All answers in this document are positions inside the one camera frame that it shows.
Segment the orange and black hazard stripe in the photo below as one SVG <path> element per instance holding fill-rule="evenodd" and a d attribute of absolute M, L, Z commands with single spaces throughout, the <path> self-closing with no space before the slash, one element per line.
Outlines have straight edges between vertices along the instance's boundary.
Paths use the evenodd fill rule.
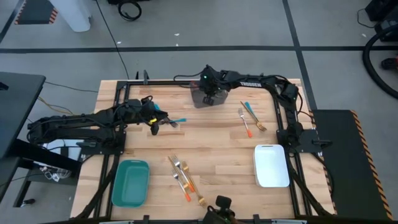
<path fill-rule="evenodd" d="M 53 8 L 52 12 L 51 12 L 49 24 L 53 24 L 55 22 L 55 19 L 57 18 L 57 15 L 58 15 L 57 9 Z"/>
<path fill-rule="evenodd" d="M 310 118 L 311 118 L 312 127 L 315 128 L 315 130 L 317 130 L 317 124 L 315 123 L 315 119 L 314 119 L 314 117 L 313 117 L 312 111 L 308 111 L 308 113 L 309 113 Z M 323 158 L 323 156 L 320 156 L 319 158 L 320 158 L 323 162 L 325 162 L 325 159 Z M 331 180 L 330 180 L 330 176 L 329 176 L 329 174 L 328 174 L 328 170 L 326 169 L 325 166 L 323 166 L 323 171 L 324 171 L 324 173 L 325 173 L 326 182 L 327 182 L 327 184 L 328 184 L 329 193 L 330 193 L 330 195 L 331 195 L 331 188 L 332 188 L 332 186 L 331 186 Z M 335 210 L 335 215 L 337 215 L 336 204 L 335 204 L 335 202 L 333 201 L 333 199 L 331 199 L 331 202 L 332 202 L 332 204 L 333 204 L 333 209 Z"/>
<path fill-rule="evenodd" d="M 25 8 L 25 5 L 26 5 L 26 1 L 24 1 L 24 3 L 22 3 L 21 9 L 19 10 L 18 16 L 17 16 L 17 18 L 15 19 L 15 22 L 14 22 L 15 25 L 19 24 L 18 20 L 19 20 L 19 17 L 21 16 L 21 14 L 22 14 L 22 11 Z"/>
<path fill-rule="evenodd" d="M 372 170 L 374 181 L 375 181 L 375 183 L 377 185 L 377 188 L 379 189 L 380 198 L 383 201 L 384 208 L 386 209 L 387 217 L 392 220 L 392 212 L 391 212 L 390 206 L 388 206 L 387 198 L 386 198 L 386 195 L 384 194 L 383 187 L 381 186 L 381 182 L 379 180 L 379 176 L 377 174 L 376 167 L 373 164 L 373 158 L 372 158 L 372 155 L 371 155 L 371 153 L 369 151 L 368 144 L 367 144 L 367 142 L 365 140 L 365 137 L 364 137 L 364 134 L 363 134 L 363 130 L 362 130 L 362 127 L 361 127 L 361 123 L 359 122 L 359 119 L 358 119 L 358 115 L 353 110 L 351 110 L 351 112 L 352 112 L 352 114 L 354 116 L 354 120 L 355 120 L 355 123 L 356 123 L 356 127 L 358 128 L 359 135 L 361 136 L 361 140 L 362 140 L 362 143 L 363 143 L 363 148 L 365 149 L 365 154 L 366 154 L 366 157 L 368 158 L 369 166 L 370 166 L 370 168 Z"/>

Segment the black metal frame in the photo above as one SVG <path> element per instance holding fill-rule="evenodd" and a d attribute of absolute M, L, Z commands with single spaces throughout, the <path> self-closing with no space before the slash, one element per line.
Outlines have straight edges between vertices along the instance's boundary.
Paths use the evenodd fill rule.
<path fill-rule="evenodd" d="M 190 80 L 185 80 L 185 81 L 173 81 L 173 80 L 161 80 L 161 81 L 155 81 L 155 80 L 136 80 L 136 81 L 118 81 L 117 85 L 116 85 L 116 92 L 115 92 L 115 97 L 114 97 L 114 106 L 117 106 L 120 102 L 120 97 L 121 97 L 121 92 L 122 90 L 124 90 L 124 96 L 123 96 L 123 100 L 128 100 L 129 98 L 129 94 L 130 94 L 130 88 L 132 86 L 138 86 L 138 85 L 189 85 L 191 81 Z M 277 124 L 278 124 L 278 130 L 279 131 L 283 131 L 284 130 L 284 125 L 283 125 L 283 121 L 282 121 L 282 115 L 280 113 L 280 106 L 279 103 L 277 102 L 277 100 L 274 98 L 274 106 L 275 106 L 275 114 L 276 114 L 276 118 L 277 118 Z M 285 154 L 285 158 L 286 161 L 289 163 L 290 162 L 290 156 L 289 153 L 287 152 Z M 297 168 L 297 173 L 301 179 L 301 181 L 303 183 L 305 183 L 305 179 L 304 179 L 304 173 L 303 173 L 303 167 L 302 167 L 302 163 L 300 160 L 300 155 L 299 153 L 294 153 L 294 159 L 295 159 L 295 163 L 296 163 L 296 168 Z M 104 182 L 104 179 L 106 177 L 106 173 L 108 170 L 108 164 L 109 164 L 109 155 L 104 155 L 104 159 L 103 159 L 103 166 L 101 168 L 101 175 L 100 175 L 100 180 L 99 180 L 99 185 L 101 185 Z M 293 211 L 294 211 L 294 215 L 295 217 L 300 216 L 300 209 L 299 209 L 299 203 L 297 200 L 297 193 L 296 193 L 296 189 L 295 189 L 295 184 L 292 178 L 292 174 L 289 171 L 289 179 L 290 179 L 290 185 L 289 185 L 289 190 L 290 190 L 290 197 L 292 199 L 292 207 L 293 207 Z M 110 183 L 109 186 L 109 192 L 112 191 L 113 189 L 113 184 L 114 184 L 114 178 Z M 304 206 L 305 206 L 305 211 L 306 211 L 306 215 L 312 215 L 311 212 L 311 206 L 307 200 L 307 198 L 304 196 L 303 194 L 303 201 L 304 201 Z M 101 202 L 102 202 L 102 198 L 98 200 L 98 203 L 95 207 L 95 212 L 94 212 L 94 216 L 93 218 L 102 218 L 100 216 L 100 210 L 101 210 Z M 107 219 L 111 219 L 111 214 L 112 214 L 112 201 L 111 201 L 111 194 L 108 194 L 108 202 L 106 205 L 106 215 L 105 218 Z M 181 220 L 156 220 L 157 222 L 160 223 L 180 223 Z M 246 223 L 254 223 L 255 219 L 253 220 L 244 220 Z M 269 221 L 269 219 L 260 219 L 260 222 L 267 222 Z M 142 222 L 144 223 L 145 220 L 135 220 L 134 222 Z"/>

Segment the teal plastic bowl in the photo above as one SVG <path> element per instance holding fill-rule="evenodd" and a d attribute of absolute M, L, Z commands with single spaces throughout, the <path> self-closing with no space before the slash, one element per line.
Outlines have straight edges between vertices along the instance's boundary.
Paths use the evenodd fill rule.
<path fill-rule="evenodd" d="M 112 203 L 124 208 L 140 207 L 147 198 L 148 184 L 149 165 L 147 162 L 122 161 L 113 185 Z"/>

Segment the teal handle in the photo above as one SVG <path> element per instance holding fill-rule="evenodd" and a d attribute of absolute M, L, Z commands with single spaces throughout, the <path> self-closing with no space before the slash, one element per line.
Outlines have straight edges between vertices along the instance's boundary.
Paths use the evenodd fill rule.
<path fill-rule="evenodd" d="M 247 108 L 249 109 L 249 111 L 255 116 L 253 110 L 251 109 L 250 103 L 249 103 L 249 102 L 244 102 L 244 104 L 247 106 Z"/>
<path fill-rule="evenodd" d="M 171 122 L 187 122 L 187 119 L 181 118 L 181 119 L 177 119 L 177 120 L 172 120 Z"/>

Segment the fork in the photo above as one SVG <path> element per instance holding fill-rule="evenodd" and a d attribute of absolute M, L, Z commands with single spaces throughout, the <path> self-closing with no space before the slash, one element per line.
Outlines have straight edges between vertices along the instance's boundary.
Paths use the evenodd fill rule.
<path fill-rule="evenodd" d="M 253 117 L 253 119 L 256 121 L 256 126 L 257 126 L 257 128 L 259 128 L 261 131 L 267 130 L 267 128 L 264 127 L 264 126 L 261 124 L 261 122 L 258 120 L 258 118 L 256 117 L 256 115 L 254 115 L 254 112 L 253 112 L 253 110 L 251 109 L 249 102 L 243 103 L 243 102 L 241 101 L 241 104 L 246 108 L 246 110 L 249 112 L 249 114 L 250 114 L 250 115 Z"/>
<path fill-rule="evenodd" d="M 187 191 L 185 190 L 185 187 L 182 185 L 182 183 L 181 183 L 181 181 L 180 181 L 180 179 L 179 179 L 179 177 L 178 177 L 177 171 L 175 171 L 174 169 L 172 169 L 172 175 L 173 175 L 174 179 L 177 180 L 179 186 L 181 187 L 182 192 L 183 192 L 184 195 L 185 195 L 185 198 L 187 199 L 188 202 L 190 202 L 190 201 L 191 201 L 191 197 L 189 196 L 189 194 L 188 194 Z"/>
<path fill-rule="evenodd" d="M 190 182 L 190 180 L 188 179 L 187 175 L 185 175 L 183 169 L 181 168 L 181 163 L 180 163 L 179 159 L 177 158 L 177 156 L 171 155 L 171 156 L 169 156 L 169 160 L 173 164 L 173 166 L 175 166 L 178 169 L 180 169 L 181 174 L 183 175 L 183 177 L 185 179 L 185 183 L 187 183 L 187 185 L 188 185 L 189 189 L 191 190 L 191 192 L 195 192 L 195 189 L 193 188 L 192 183 Z"/>
<path fill-rule="evenodd" d="M 188 168 L 187 163 L 185 161 L 182 161 L 181 166 L 182 166 L 182 169 L 184 170 L 184 172 L 187 173 L 188 178 L 191 180 L 193 188 L 195 188 L 195 192 L 197 193 L 200 206 L 202 206 L 203 208 L 206 208 L 207 202 L 206 202 L 205 198 L 199 193 L 198 187 L 195 185 L 194 181 L 192 180 L 191 175 L 189 173 L 189 168 Z"/>
<path fill-rule="evenodd" d="M 242 120 L 243 120 L 244 126 L 246 127 L 246 131 L 248 132 L 249 138 L 253 137 L 253 135 L 251 134 L 251 131 L 249 130 L 248 124 L 246 123 L 246 120 L 244 119 L 244 115 L 243 115 L 242 108 L 239 108 L 239 109 L 238 109 L 238 113 L 239 113 L 239 116 L 240 116 L 240 117 L 242 118 Z"/>

